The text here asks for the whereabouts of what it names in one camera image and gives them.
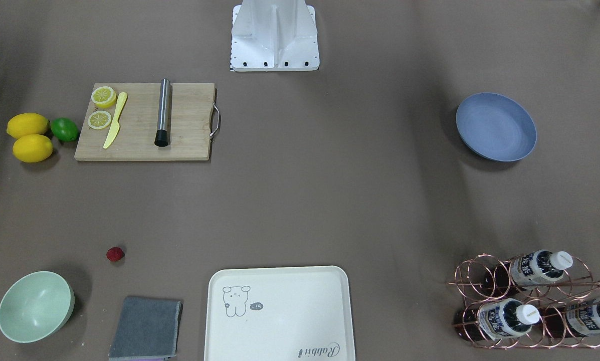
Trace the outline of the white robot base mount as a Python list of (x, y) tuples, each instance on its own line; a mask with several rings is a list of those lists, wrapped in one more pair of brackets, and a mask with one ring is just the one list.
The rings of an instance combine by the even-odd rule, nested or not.
[(319, 69), (315, 9), (305, 1), (243, 1), (232, 14), (231, 71)]

